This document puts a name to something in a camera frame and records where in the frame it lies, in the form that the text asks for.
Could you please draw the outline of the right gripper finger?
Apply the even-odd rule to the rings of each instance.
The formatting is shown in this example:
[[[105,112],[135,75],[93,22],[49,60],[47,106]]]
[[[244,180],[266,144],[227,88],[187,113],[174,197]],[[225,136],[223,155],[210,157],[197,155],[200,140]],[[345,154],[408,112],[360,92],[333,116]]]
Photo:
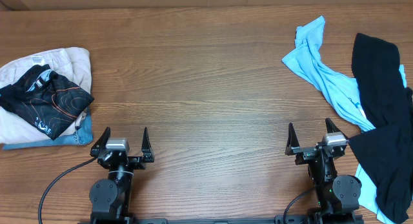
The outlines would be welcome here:
[[[334,122],[327,117],[325,119],[325,124],[326,124],[326,128],[327,128],[327,132],[328,133],[336,133],[336,132],[340,132],[342,133],[342,135],[347,139],[348,137],[334,124]]]
[[[299,141],[292,123],[288,124],[287,149],[299,147]]]

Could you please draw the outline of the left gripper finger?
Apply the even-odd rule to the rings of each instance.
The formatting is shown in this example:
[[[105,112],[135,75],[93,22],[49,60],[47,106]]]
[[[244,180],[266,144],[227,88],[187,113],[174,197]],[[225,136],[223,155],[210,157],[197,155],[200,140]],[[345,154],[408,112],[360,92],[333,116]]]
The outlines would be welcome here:
[[[142,153],[151,153],[152,152],[152,147],[151,147],[149,136],[148,136],[148,129],[146,127],[145,127],[144,133],[143,133],[141,151],[142,151]]]
[[[106,147],[106,143],[110,138],[111,134],[111,129],[110,127],[106,127],[105,131],[101,135],[101,137],[95,142],[93,145],[92,149],[93,150],[98,150]]]

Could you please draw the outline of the black shirt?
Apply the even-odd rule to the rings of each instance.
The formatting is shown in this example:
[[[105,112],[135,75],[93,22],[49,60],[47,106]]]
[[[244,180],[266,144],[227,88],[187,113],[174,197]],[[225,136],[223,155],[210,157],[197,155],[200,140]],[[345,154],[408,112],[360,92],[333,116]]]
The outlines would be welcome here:
[[[412,90],[403,85],[397,46],[358,33],[352,52],[362,109],[374,129],[350,147],[376,186],[379,210],[393,223],[408,219],[412,201]]]

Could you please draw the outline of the light blue shirt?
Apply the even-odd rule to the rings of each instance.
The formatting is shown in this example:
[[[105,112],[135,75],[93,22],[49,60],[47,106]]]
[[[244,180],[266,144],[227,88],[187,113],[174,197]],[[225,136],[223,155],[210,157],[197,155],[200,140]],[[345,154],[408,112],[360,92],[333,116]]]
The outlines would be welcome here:
[[[325,97],[337,114],[350,123],[357,125],[361,133],[374,129],[361,106],[358,83],[354,75],[348,77],[335,72],[321,60],[319,49],[323,43],[325,19],[320,16],[296,30],[295,48],[287,54],[282,62],[296,75],[309,82]],[[403,85],[405,81],[404,67],[400,63],[399,72]],[[358,178],[367,183],[360,197],[361,205],[382,215],[385,223],[393,223],[378,208],[375,201],[376,186],[359,163]]]

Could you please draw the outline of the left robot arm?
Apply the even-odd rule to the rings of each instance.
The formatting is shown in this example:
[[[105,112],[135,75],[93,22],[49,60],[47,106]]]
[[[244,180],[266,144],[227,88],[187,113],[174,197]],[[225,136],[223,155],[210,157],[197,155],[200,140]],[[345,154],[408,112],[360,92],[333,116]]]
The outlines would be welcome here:
[[[138,223],[136,216],[129,211],[130,198],[134,172],[146,169],[146,164],[155,160],[148,130],[143,133],[141,156],[129,156],[128,140],[111,138],[110,133],[110,127],[107,127],[90,151],[97,163],[108,170],[108,177],[96,181],[90,189],[90,222]]]

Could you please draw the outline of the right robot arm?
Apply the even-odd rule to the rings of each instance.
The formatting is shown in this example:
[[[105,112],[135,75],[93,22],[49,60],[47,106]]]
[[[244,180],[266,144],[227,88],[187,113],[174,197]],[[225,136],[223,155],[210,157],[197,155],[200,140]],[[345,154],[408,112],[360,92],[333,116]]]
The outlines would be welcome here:
[[[287,156],[295,156],[296,165],[307,165],[313,187],[294,198],[284,210],[281,223],[363,223],[355,215],[359,208],[361,181],[352,175],[339,175],[334,160],[345,155],[348,137],[330,118],[325,120],[327,133],[313,147],[300,147],[292,123],[288,125]],[[318,206],[300,217],[289,216],[291,206],[302,197],[315,192]]]

